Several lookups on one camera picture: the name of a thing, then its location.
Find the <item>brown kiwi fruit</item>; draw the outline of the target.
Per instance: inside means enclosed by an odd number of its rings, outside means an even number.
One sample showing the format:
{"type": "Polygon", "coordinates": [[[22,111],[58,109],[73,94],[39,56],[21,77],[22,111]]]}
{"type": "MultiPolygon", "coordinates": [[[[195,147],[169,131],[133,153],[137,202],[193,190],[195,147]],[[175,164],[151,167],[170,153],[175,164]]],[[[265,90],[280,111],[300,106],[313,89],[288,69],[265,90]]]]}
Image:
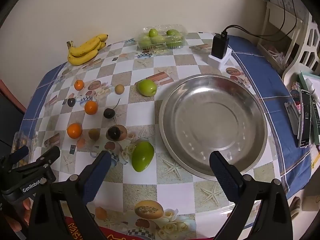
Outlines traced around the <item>brown kiwi fruit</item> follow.
{"type": "Polygon", "coordinates": [[[100,130],[96,128],[90,129],[88,132],[88,136],[91,140],[98,141],[100,138],[100,130]]]}

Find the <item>oblong green fruit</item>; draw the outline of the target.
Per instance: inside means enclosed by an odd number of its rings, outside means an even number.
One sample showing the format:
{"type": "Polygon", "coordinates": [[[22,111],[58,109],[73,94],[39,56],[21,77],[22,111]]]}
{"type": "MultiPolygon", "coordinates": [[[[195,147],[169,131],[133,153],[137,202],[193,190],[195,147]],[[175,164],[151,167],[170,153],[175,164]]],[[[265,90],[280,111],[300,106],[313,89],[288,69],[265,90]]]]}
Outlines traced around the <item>oblong green fruit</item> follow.
{"type": "Polygon", "coordinates": [[[148,141],[139,142],[132,153],[132,167],[136,172],[144,171],[151,163],[155,150],[148,141]]]}

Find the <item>tan longan fruit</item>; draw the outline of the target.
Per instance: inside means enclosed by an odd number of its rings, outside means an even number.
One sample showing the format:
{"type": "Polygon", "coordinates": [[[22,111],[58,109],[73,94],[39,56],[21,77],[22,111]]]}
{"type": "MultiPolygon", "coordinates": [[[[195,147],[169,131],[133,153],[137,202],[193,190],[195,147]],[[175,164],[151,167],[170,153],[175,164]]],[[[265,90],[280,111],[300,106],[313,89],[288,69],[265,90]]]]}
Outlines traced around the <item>tan longan fruit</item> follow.
{"type": "Polygon", "coordinates": [[[124,93],[125,87],[121,84],[116,85],[116,87],[114,88],[114,91],[116,94],[121,95],[124,93]]]}

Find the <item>small orange tangerine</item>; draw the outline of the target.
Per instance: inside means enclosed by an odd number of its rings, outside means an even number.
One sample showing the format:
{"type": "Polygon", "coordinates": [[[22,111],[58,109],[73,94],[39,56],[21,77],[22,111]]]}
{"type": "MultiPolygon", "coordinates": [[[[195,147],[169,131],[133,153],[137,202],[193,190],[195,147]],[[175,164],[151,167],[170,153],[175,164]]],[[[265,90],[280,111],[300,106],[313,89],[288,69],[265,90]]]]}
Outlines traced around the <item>small orange tangerine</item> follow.
{"type": "Polygon", "coordinates": [[[82,81],[82,80],[76,80],[74,83],[74,88],[77,91],[82,90],[84,88],[84,86],[85,86],[85,84],[84,84],[84,81],[82,81]]]}

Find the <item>round green apple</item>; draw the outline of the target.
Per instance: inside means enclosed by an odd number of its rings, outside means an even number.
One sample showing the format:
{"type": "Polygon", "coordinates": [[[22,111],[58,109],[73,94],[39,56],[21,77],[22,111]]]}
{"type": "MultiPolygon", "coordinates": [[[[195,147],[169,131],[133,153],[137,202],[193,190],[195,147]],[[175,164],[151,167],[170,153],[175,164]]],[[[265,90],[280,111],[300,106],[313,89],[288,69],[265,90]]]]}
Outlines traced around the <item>round green apple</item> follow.
{"type": "Polygon", "coordinates": [[[149,79],[144,79],[137,83],[137,89],[143,96],[152,97],[157,92],[157,85],[149,79]]]}

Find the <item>clear box of small fruits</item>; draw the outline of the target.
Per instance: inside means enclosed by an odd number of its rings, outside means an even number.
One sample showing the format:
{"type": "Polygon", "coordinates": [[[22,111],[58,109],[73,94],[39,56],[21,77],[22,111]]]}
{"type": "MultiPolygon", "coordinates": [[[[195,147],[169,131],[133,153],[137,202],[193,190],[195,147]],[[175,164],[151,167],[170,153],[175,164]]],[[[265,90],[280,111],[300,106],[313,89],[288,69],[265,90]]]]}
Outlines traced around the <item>clear box of small fruits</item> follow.
{"type": "Polygon", "coordinates": [[[14,135],[11,154],[14,154],[17,150],[19,150],[20,148],[23,148],[24,146],[28,148],[28,153],[26,153],[23,157],[18,157],[18,160],[16,161],[16,163],[14,163],[13,168],[18,168],[18,167],[27,165],[33,149],[32,140],[23,132],[18,131],[14,135]]]}

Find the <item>clear box of green fruits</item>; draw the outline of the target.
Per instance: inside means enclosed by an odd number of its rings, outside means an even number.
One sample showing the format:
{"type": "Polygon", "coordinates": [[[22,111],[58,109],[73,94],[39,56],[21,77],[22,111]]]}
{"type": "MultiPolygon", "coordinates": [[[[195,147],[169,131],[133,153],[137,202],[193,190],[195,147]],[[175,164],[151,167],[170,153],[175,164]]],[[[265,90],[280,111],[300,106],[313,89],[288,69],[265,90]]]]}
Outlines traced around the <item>clear box of green fruits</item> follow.
{"type": "Polygon", "coordinates": [[[187,35],[181,24],[161,24],[142,28],[134,40],[142,50],[177,49],[184,46],[187,35]]]}

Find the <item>large steel bowl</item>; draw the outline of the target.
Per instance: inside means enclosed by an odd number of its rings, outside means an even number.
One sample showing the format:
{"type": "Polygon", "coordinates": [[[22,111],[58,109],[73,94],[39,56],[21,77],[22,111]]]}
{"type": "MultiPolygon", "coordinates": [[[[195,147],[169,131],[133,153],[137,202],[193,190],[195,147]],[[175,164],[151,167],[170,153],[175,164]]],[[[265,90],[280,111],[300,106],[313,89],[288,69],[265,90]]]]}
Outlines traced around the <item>large steel bowl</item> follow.
{"type": "Polygon", "coordinates": [[[210,154],[219,151],[241,173],[253,169],[267,142],[259,100],[221,75],[187,77],[172,86],[159,110],[159,129],[172,158],[191,174],[215,180],[210,154]]]}

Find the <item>checkered fruit print tablecloth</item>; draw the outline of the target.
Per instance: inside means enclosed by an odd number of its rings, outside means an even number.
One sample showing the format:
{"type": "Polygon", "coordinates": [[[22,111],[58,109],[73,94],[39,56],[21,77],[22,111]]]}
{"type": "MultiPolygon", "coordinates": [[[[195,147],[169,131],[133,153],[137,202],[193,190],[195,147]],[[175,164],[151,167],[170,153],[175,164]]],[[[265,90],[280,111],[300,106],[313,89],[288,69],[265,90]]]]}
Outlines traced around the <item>checkered fruit print tablecloth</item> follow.
{"type": "Polygon", "coordinates": [[[284,103],[290,96],[281,78],[250,41],[232,36],[229,45],[231,58],[217,71],[207,64],[210,53],[210,33],[190,33],[182,48],[142,51],[134,39],[109,44],[89,63],[72,66],[64,63],[49,71],[38,85],[23,117],[21,131],[33,140],[30,156],[35,160],[47,148],[47,140],[58,134],[62,151],[52,165],[61,180],[79,173],[94,159],[93,141],[88,132],[100,130],[99,144],[106,142],[106,131],[112,125],[123,125],[128,135],[123,146],[127,153],[138,139],[148,140],[155,149],[149,167],[136,172],[130,164],[119,163],[106,177],[92,207],[100,206],[108,217],[101,225],[112,230],[124,227],[120,221],[139,200],[159,202],[165,214],[181,216],[196,225],[188,237],[204,238],[217,233],[231,211],[231,202],[214,181],[197,177],[178,165],[168,154],[158,124],[158,113],[165,93],[178,81],[196,74],[229,77],[245,86],[260,99],[267,123],[267,142],[264,153],[249,174],[257,179],[280,179],[292,197],[301,190],[319,168],[317,148],[296,148],[292,140],[289,119],[284,103]],[[140,94],[137,83],[144,79],[157,85],[152,97],[140,94]],[[84,88],[75,90],[76,80],[84,88]],[[114,88],[121,84],[124,93],[114,88]],[[74,107],[67,105],[75,98],[74,107]],[[116,115],[106,119],[107,107],[116,107],[116,115]],[[96,101],[95,115],[85,113],[87,101],[96,101]],[[72,139],[67,134],[70,124],[79,123],[82,135],[72,139]]]}

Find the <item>grey phone stand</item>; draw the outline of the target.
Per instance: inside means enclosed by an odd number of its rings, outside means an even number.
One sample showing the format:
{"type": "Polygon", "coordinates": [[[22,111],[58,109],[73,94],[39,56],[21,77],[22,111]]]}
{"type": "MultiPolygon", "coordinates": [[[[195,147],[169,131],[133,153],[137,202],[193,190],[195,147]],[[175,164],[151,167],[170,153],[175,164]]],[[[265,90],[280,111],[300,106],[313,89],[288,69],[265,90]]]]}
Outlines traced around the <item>grey phone stand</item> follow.
{"type": "Polygon", "coordinates": [[[292,102],[285,102],[284,103],[287,116],[289,117],[289,121],[291,124],[292,132],[295,136],[298,135],[298,130],[299,130],[299,111],[296,107],[295,103],[292,102]]]}

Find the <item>colourful round tin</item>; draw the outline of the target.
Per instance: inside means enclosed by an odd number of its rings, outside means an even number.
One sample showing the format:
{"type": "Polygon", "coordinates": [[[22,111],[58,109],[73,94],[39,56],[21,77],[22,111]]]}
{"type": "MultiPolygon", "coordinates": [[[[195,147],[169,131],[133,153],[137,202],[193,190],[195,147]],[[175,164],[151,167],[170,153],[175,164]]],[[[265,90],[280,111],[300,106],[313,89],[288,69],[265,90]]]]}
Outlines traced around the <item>colourful round tin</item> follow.
{"type": "Polygon", "coordinates": [[[290,94],[297,106],[300,105],[300,83],[294,82],[291,86],[290,94]]]}

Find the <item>yellow banana bunch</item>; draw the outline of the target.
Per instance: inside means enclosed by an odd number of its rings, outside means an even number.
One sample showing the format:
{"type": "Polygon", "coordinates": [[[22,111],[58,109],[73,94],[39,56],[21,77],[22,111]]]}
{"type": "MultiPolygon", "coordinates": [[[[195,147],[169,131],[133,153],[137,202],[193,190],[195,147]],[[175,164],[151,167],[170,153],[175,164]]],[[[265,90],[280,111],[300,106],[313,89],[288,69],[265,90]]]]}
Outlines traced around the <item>yellow banana bunch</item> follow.
{"type": "Polygon", "coordinates": [[[73,66],[80,66],[91,61],[106,46],[107,39],[107,34],[99,34],[78,47],[74,46],[73,41],[68,41],[68,62],[73,66]]]}

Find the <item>black power adapter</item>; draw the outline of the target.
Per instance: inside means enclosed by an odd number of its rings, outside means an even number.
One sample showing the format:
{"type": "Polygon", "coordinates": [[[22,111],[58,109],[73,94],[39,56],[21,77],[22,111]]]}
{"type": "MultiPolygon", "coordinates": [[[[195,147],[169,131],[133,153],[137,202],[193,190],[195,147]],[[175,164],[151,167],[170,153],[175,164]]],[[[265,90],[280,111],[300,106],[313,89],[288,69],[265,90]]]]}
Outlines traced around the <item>black power adapter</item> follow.
{"type": "Polygon", "coordinates": [[[220,34],[216,34],[213,37],[211,55],[218,59],[223,59],[228,48],[228,42],[229,38],[226,30],[220,34]]]}

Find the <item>white plastic chair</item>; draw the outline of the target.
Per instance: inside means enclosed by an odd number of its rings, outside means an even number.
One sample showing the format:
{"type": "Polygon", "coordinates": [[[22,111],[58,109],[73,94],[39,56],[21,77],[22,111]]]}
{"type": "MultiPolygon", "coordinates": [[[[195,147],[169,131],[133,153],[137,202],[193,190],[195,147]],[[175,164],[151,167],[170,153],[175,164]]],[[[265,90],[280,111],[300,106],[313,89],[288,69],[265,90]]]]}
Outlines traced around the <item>white plastic chair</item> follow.
{"type": "Polygon", "coordinates": [[[283,72],[282,81],[290,87],[300,72],[319,76],[319,29],[312,15],[308,13],[303,22],[302,38],[293,61],[283,72]]]}

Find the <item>white shelf rack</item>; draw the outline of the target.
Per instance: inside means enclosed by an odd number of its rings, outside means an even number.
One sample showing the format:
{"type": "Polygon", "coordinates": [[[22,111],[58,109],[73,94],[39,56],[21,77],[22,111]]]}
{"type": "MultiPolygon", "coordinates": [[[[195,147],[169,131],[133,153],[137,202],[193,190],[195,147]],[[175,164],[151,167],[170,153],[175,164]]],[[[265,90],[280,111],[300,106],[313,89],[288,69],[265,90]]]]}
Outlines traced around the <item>white shelf rack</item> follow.
{"type": "Polygon", "coordinates": [[[264,0],[266,14],[258,47],[276,71],[283,73],[295,57],[309,13],[301,0],[264,0]]]}

